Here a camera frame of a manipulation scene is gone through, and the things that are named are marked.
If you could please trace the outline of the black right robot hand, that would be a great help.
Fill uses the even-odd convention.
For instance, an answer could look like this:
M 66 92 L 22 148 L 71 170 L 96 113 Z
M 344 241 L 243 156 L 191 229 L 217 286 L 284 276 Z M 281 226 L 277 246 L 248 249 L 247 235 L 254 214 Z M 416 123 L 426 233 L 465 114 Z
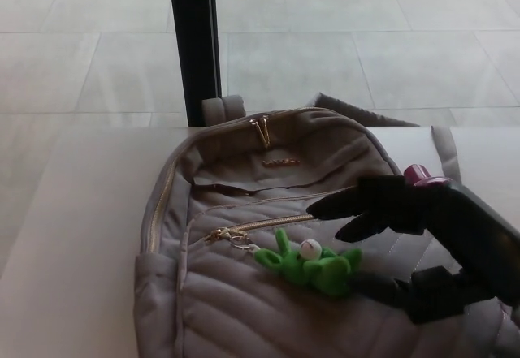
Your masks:
M 361 177 L 357 184 L 307 209 L 319 220 L 349 218 L 336 239 L 355 243 L 390 228 L 422 235 L 429 231 L 461 266 L 419 270 L 401 281 L 356 272 L 351 289 L 406 312 L 414 324 L 463 314 L 466 306 L 498 298 L 519 306 L 519 233 L 469 188 L 445 177 L 412 181 L 405 176 Z

